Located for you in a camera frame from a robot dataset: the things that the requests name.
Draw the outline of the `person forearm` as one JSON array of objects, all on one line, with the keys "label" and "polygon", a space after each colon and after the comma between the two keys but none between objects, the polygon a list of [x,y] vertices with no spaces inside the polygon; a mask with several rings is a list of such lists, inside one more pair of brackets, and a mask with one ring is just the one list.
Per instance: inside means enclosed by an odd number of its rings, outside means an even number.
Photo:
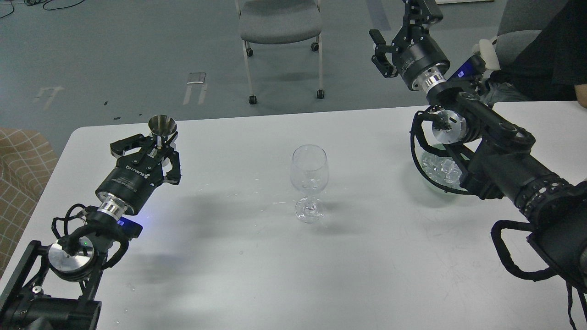
[{"label": "person forearm", "polygon": [[574,85],[574,91],[578,104],[587,108],[587,84],[576,84]]}]

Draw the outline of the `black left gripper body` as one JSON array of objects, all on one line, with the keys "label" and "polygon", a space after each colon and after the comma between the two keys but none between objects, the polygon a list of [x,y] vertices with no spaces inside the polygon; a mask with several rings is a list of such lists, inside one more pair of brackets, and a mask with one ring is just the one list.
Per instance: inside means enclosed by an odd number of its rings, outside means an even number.
[{"label": "black left gripper body", "polygon": [[126,215],[138,215],[155,189],[163,184],[161,158],[145,152],[130,153],[119,157],[115,168],[95,191],[104,201],[116,197],[127,206]]}]

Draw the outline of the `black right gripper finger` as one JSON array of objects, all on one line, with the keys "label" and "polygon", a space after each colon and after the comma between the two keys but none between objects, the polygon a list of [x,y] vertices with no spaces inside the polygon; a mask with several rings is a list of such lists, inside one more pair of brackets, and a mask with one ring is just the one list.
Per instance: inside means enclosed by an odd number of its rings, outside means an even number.
[{"label": "black right gripper finger", "polygon": [[385,78],[393,78],[398,75],[398,60],[400,46],[398,45],[399,33],[393,38],[391,44],[387,44],[379,29],[370,29],[369,36],[374,43],[374,55],[372,63]]},{"label": "black right gripper finger", "polygon": [[404,14],[399,31],[399,44],[409,46],[425,40],[429,27],[443,20],[444,15],[434,0],[403,0]]}]

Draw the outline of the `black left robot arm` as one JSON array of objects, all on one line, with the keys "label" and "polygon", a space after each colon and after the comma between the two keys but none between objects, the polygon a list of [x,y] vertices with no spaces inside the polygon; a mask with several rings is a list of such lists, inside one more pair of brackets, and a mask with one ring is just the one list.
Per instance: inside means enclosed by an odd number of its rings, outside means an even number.
[{"label": "black left robot arm", "polygon": [[[181,178],[174,129],[111,143],[116,166],[96,190],[99,206],[75,204],[54,218],[56,241],[33,240],[1,294],[3,330],[95,330],[101,302],[95,299],[103,272],[140,236],[137,215],[156,188]],[[57,222],[63,222],[63,232]]]}]

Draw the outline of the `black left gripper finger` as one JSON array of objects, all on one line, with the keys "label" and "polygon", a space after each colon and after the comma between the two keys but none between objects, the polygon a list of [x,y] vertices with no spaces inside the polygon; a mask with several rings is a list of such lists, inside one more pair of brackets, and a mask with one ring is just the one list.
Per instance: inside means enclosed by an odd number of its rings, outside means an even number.
[{"label": "black left gripper finger", "polygon": [[159,142],[159,138],[154,136],[144,136],[142,134],[135,134],[133,136],[117,140],[110,144],[110,152],[112,156],[119,158],[124,156],[124,154],[132,149],[140,148],[143,150],[143,153],[147,156],[153,158],[156,152],[153,152],[156,149]]},{"label": "black left gripper finger", "polygon": [[161,132],[159,134],[159,158],[161,166],[163,167],[165,160],[168,160],[171,165],[171,169],[159,180],[159,186],[166,182],[172,185],[179,185],[181,180],[179,153],[172,146],[177,136],[178,132]]}]

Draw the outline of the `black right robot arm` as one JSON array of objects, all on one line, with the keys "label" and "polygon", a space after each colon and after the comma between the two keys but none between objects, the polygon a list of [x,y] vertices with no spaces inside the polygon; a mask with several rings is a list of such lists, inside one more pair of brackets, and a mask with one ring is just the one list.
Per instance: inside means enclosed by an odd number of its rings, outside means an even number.
[{"label": "black right robot arm", "polygon": [[[420,175],[447,193],[509,198],[527,222],[499,220],[491,228],[502,265],[523,280],[560,276],[566,283],[568,312],[573,290],[586,309],[586,182],[572,185],[547,169],[531,155],[536,140],[530,132],[464,90],[457,77],[444,77],[449,60],[428,30],[443,19],[435,1],[405,0],[404,6],[402,27],[391,44],[377,29],[369,31],[375,51],[371,60],[383,77],[400,75],[409,90],[426,94],[429,106],[415,113],[410,129],[411,155]],[[416,144],[455,161],[462,172],[459,189],[425,173]],[[528,243],[548,267],[522,271],[501,237],[506,228],[529,232]]]}]

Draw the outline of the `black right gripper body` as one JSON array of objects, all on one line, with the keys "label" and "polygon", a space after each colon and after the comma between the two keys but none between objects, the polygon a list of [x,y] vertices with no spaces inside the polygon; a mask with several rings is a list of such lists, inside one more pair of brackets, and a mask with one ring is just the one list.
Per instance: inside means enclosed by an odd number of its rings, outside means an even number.
[{"label": "black right gripper body", "polygon": [[449,60],[430,36],[415,40],[397,35],[392,41],[390,77],[402,77],[411,91],[429,92],[434,86],[447,82]]}]

